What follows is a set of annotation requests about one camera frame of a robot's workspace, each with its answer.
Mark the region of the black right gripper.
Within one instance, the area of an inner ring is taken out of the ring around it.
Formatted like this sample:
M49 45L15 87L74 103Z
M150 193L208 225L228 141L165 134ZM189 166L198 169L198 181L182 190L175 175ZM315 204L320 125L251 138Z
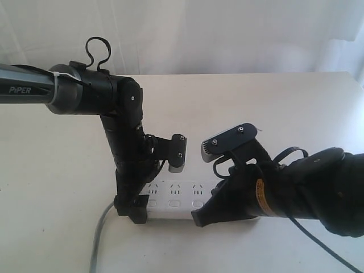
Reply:
M272 216L271 194L266 182L265 163L272 160L256 140L231 148L213 163L214 174L222 180L201 208L191 211L197 227L225 221Z

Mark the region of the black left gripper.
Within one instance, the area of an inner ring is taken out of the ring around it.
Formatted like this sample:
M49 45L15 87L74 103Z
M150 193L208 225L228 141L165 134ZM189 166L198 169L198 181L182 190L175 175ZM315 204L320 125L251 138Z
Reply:
M114 207L134 224L147 222L149 195L139 195L157 173L159 161L168 160L173 139L145 134L142 113L109 113L100 116L116 170Z

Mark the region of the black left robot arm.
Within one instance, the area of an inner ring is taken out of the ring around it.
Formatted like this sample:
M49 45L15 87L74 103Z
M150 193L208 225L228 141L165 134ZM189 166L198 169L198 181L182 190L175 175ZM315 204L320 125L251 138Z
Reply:
M115 162L120 216L147 221L147 183L164 159L155 155L156 137L142 126L143 90L131 77L88 70L84 64L58 64L46 71L27 65L1 65L2 104L43 104L58 115L100 117Z

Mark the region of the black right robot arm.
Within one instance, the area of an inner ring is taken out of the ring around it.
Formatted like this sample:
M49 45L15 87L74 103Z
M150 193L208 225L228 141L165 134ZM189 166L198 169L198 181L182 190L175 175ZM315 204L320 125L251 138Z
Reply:
M285 166L252 140L225 156L234 164L192 212L197 226L281 217L318 220L344 237L363 235L363 155L332 147Z

